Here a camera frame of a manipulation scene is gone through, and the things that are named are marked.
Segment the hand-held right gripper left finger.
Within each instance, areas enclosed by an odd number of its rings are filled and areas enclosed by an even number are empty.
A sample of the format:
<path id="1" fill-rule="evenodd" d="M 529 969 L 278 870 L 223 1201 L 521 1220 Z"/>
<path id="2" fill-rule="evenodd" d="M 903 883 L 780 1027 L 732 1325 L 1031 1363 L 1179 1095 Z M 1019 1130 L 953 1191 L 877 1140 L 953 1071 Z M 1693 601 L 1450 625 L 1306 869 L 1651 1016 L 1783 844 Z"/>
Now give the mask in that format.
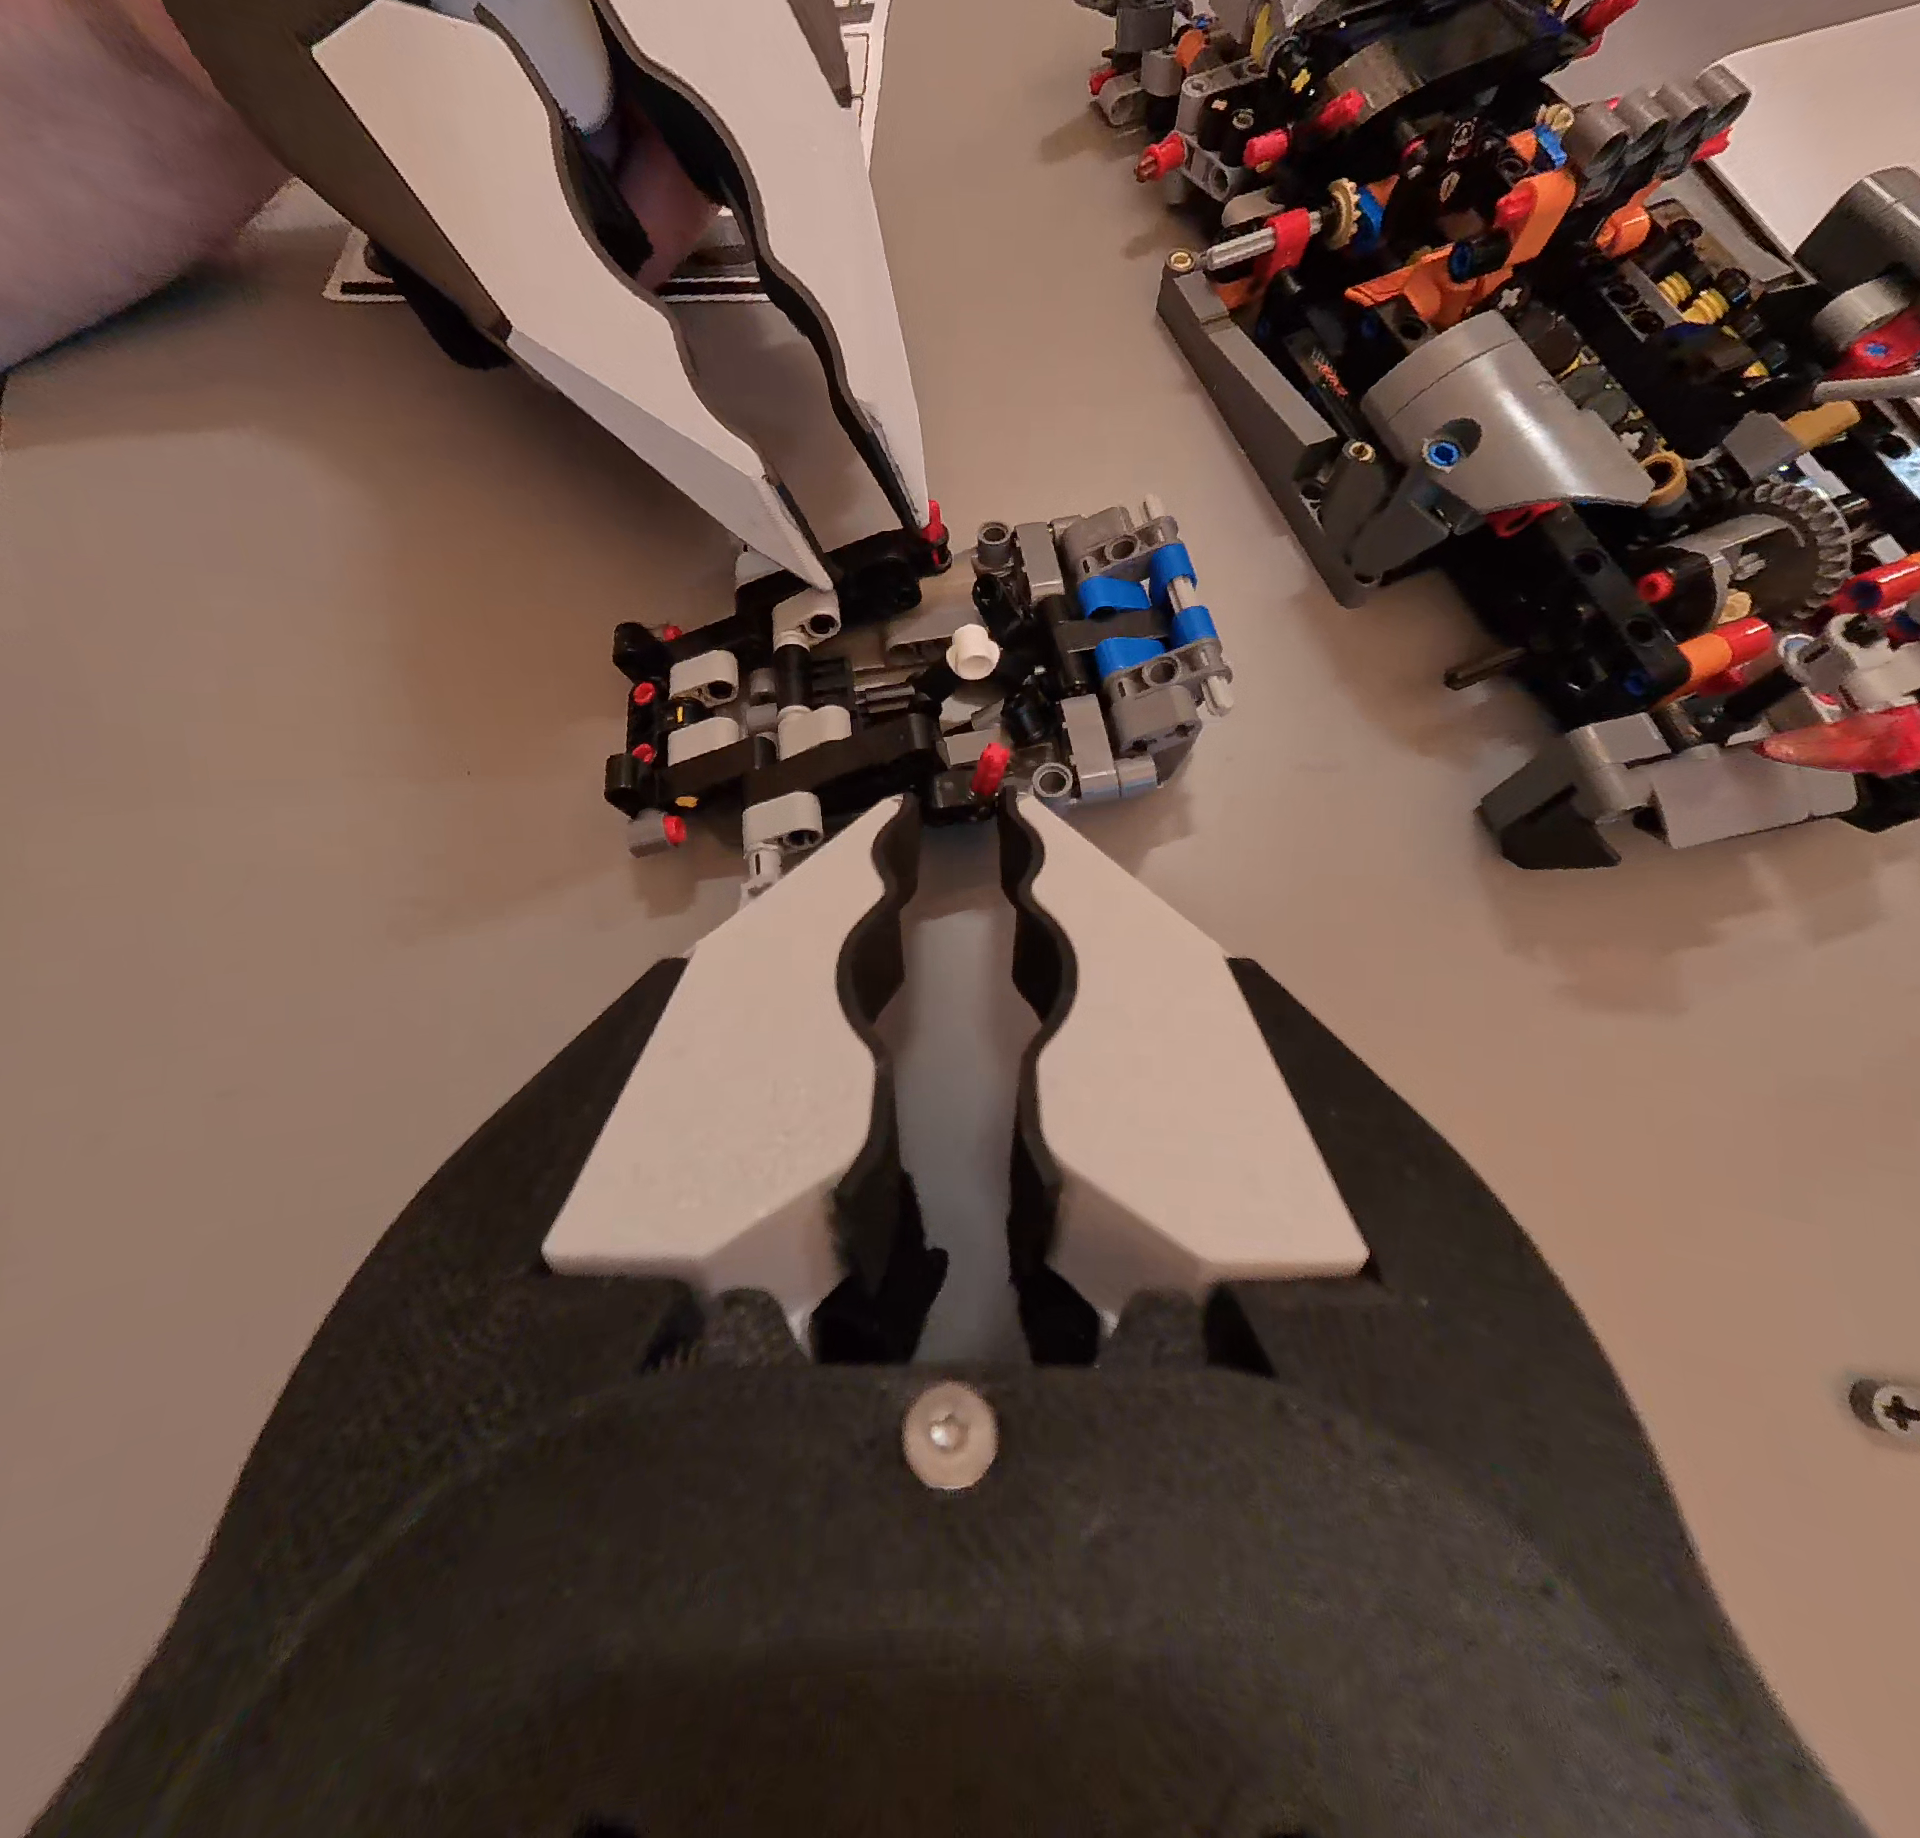
<path id="1" fill-rule="evenodd" d="M 944 1282 L 900 1161 L 878 1011 L 921 807 L 890 797 L 675 967 L 543 1237 L 562 1275 L 763 1291 L 823 1360 L 904 1363 Z"/>

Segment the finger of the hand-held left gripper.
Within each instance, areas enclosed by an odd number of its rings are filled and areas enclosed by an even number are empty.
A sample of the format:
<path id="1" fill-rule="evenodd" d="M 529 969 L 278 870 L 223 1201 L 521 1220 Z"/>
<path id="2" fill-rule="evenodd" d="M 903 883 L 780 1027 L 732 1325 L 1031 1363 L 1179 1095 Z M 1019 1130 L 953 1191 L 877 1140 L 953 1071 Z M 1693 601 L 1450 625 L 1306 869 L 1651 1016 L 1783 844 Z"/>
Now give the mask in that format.
<path id="1" fill-rule="evenodd" d="M 830 587 L 811 535 L 689 376 L 670 314 L 605 254 L 562 165 L 564 123 L 475 21 L 373 0 L 313 59 L 507 322 L 507 352 L 753 551 Z"/>
<path id="2" fill-rule="evenodd" d="M 832 0 L 609 0 L 636 59 L 728 146 L 762 284 L 814 342 L 832 406 L 903 529 L 932 526 L 921 408 L 872 194 L 836 97 Z"/>

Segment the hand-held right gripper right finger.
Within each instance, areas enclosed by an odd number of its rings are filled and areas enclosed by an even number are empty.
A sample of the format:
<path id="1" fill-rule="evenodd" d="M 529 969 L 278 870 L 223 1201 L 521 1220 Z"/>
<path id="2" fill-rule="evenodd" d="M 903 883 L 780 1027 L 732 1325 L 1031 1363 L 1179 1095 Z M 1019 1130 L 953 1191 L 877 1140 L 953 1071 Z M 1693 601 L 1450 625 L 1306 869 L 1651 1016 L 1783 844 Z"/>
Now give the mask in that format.
<path id="1" fill-rule="evenodd" d="M 1369 1246 L 1223 948 L 1040 801 L 998 802 L 1015 986 L 1010 1275 L 1039 1363 L 1141 1295 L 1348 1279 Z"/>

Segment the small black grey lego assembly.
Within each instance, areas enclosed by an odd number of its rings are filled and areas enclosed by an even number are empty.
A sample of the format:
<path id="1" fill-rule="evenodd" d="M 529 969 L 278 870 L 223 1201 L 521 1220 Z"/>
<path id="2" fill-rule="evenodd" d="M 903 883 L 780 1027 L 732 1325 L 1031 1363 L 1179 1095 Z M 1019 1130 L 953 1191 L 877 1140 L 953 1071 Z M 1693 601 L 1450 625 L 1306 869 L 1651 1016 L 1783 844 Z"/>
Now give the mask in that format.
<path id="1" fill-rule="evenodd" d="M 1231 662 L 1158 499 L 988 520 L 961 551 L 934 514 L 832 551 L 830 573 L 814 587 L 745 551 L 728 616 L 614 627 L 624 739 L 605 797 L 634 857 L 732 821 L 758 893 L 878 801 L 950 823 L 1004 793 L 1149 795 L 1231 712 Z M 947 670 L 967 623 L 1001 650 L 979 683 Z"/>

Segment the person's left forearm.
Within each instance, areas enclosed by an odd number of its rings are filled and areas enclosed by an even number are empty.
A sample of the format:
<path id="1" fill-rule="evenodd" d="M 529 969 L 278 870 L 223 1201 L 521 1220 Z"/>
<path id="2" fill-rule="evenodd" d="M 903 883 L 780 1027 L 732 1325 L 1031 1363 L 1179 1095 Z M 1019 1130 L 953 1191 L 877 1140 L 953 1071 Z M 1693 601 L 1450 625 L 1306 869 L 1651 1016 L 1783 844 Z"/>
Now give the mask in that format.
<path id="1" fill-rule="evenodd" d="M 201 267 L 286 180 L 159 0 L 3 0 L 3 368 Z"/>

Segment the lego sticker sheet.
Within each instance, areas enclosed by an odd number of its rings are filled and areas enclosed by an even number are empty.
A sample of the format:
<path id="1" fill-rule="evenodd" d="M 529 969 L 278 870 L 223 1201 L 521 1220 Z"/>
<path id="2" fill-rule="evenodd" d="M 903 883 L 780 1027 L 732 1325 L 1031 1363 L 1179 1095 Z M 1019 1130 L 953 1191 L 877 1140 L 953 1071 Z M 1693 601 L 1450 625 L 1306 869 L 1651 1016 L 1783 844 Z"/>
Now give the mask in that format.
<path id="1" fill-rule="evenodd" d="M 849 67 L 849 116 L 857 125 L 862 163 L 872 165 L 893 0 L 832 0 L 832 8 Z M 717 211 L 702 246 L 685 257 L 681 271 L 665 280 L 657 293 L 661 304 L 763 300 L 755 263 L 732 208 Z M 326 278 L 324 297 L 343 305 L 399 304 L 399 287 L 388 275 L 388 257 L 367 232 L 348 229 Z"/>

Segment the large lego car chassis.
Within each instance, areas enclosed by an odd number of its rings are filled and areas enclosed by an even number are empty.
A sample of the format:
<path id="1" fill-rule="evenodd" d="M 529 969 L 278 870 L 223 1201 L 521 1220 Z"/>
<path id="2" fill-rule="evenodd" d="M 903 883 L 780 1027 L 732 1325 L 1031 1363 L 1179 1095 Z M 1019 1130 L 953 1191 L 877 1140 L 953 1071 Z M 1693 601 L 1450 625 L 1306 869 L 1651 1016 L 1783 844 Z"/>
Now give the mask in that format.
<path id="1" fill-rule="evenodd" d="M 1506 863 L 1914 821 L 1914 170 L 1798 238 L 1723 62 L 1574 103 L 1639 0 L 1073 0 L 1204 241 L 1158 316 L 1340 603 L 1444 573 L 1556 735 Z"/>

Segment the person's left hand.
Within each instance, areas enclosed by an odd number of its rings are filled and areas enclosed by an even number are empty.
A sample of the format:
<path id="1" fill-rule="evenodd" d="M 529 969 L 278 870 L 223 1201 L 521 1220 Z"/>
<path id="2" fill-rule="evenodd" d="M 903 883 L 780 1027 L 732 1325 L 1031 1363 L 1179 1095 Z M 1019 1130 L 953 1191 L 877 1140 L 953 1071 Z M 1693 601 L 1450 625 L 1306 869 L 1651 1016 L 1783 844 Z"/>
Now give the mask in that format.
<path id="1" fill-rule="evenodd" d="M 649 125 L 624 146 L 614 180 L 651 246 L 636 271 L 636 284 L 658 289 L 703 241 L 717 207 Z"/>

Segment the white moulded plastic base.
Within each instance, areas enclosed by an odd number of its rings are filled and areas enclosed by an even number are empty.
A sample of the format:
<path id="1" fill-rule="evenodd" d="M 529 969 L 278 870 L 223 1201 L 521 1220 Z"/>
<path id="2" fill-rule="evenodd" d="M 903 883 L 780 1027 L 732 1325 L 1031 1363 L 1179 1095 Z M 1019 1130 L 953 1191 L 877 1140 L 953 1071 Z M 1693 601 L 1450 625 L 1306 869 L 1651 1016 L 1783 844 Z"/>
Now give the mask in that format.
<path id="1" fill-rule="evenodd" d="M 1918 170 L 1918 8 L 1727 53 L 1749 89 L 1728 152 L 1707 163 L 1783 254 L 1859 178 Z"/>

